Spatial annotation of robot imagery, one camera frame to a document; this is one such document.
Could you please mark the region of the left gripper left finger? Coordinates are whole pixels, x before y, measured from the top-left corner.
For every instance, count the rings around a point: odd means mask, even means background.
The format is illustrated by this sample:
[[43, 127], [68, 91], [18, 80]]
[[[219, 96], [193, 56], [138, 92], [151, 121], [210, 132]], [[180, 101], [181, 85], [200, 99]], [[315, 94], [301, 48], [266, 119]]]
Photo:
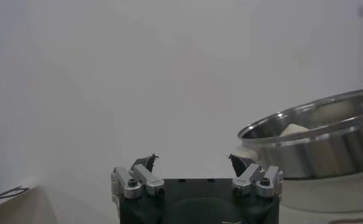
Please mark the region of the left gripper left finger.
[[153, 197], [164, 194], [165, 181], [152, 173], [157, 158], [153, 153], [137, 159], [129, 169], [115, 167], [110, 175], [112, 196], [135, 200], [144, 192]]

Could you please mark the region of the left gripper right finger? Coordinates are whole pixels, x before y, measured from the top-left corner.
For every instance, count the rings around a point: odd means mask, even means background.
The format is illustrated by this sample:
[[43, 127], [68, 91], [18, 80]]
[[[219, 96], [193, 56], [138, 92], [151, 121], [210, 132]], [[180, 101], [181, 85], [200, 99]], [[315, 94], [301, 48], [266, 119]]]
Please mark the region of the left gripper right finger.
[[283, 171], [277, 166], [263, 169], [251, 158], [230, 154], [229, 159], [236, 173], [232, 179], [232, 190], [238, 197], [251, 194], [252, 191], [262, 198], [272, 198], [283, 193]]

